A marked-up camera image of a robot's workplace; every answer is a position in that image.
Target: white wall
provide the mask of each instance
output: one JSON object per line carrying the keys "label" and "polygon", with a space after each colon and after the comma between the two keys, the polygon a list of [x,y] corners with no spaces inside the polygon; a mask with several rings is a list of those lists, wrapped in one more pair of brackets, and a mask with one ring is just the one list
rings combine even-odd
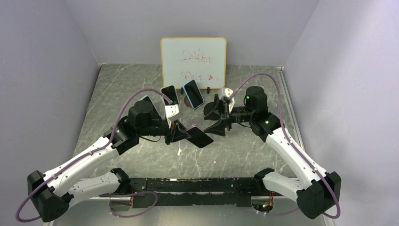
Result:
{"label": "white wall", "polygon": [[65,0],[100,63],[160,64],[165,36],[225,36],[227,63],[284,65],[319,0]]}
{"label": "white wall", "polygon": [[97,75],[63,0],[0,0],[0,225],[43,223],[15,220],[26,178],[72,157]]}
{"label": "white wall", "polygon": [[285,65],[307,152],[343,180],[338,226],[399,225],[398,12],[321,0]]}

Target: whiteboard frame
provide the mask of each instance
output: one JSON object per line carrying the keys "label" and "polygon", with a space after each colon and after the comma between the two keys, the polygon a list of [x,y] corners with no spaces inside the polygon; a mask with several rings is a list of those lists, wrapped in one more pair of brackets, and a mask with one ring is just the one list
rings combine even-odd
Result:
{"label": "whiteboard frame", "polygon": [[[224,80],[223,80],[223,86],[226,85],[226,64],[227,64],[227,39],[225,37],[219,37],[219,36],[214,36],[214,37],[163,37],[160,40],[160,46],[161,46],[161,66],[162,66],[162,86],[165,87],[165,79],[164,79],[164,72],[163,72],[163,55],[162,55],[162,40],[164,39],[224,39],[226,42],[226,46],[224,47]],[[210,89],[221,89],[221,88],[216,88],[216,87],[209,87]]]}

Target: handwritten text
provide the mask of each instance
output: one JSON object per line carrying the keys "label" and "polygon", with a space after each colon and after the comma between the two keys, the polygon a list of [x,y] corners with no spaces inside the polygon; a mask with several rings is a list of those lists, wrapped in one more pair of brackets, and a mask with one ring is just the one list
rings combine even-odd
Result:
{"label": "handwritten text", "polygon": [[211,57],[204,55],[204,48],[198,48],[195,51],[183,50],[180,62],[185,63],[187,61],[197,61],[207,64],[211,62]]}
{"label": "handwritten text", "polygon": [[202,80],[212,80],[215,79],[212,75],[210,74],[196,74],[196,73],[191,73],[191,72],[182,72],[181,76],[183,80],[192,80],[195,79],[196,81],[202,81]]}

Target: smartphone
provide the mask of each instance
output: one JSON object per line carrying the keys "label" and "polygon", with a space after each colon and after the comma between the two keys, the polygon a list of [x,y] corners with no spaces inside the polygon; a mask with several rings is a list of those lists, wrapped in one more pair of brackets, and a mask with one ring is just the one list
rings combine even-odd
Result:
{"label": "smartphone", "polygon": [[187,95],[188,101],[193,109],[198,108],[204,103],[204,98],[197,86],[195,80],[191,80],[183,86],[184,92]]}
{"label": "smartphone", "polygon": [[154,109],[157,111],[158,115],[160,115],[160,113],[158,112],[158,109],[155,107],[155,104],[152,102],[152,100],[150,99],[149,96],[145,95],[144,97],[140,98],[139,100],[144,100],[144,101],[148,101],[152,104],[152,106],[154,107]]}
{"label": "smartphone", "polygon": [[187,140],[199,148],[203,148],[213,142],[213,139],[199,129],[197,125],[189,126],[185,131],[191,136]]}
{"label": "smartphone", "polygon": [[[172,100],[174,102],[173,105],[178,104],[180,106],[179,98],[177,98],[177,93],[174,86],[162,87],[161,93],[165,94],[170,100]],[[163,99],[163,101],[165,102],[165,106],[170,105],[165,99]]]}

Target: whiteboard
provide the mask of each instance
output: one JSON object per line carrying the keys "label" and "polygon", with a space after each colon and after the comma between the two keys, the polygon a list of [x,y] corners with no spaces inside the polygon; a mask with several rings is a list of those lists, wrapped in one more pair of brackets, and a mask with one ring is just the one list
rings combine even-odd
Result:
{"label": "whiteboard", "polygon": [[163,86],[180,89],[194,79],[200,89],[224,87],[226,54],[224,37],[162,38]]}

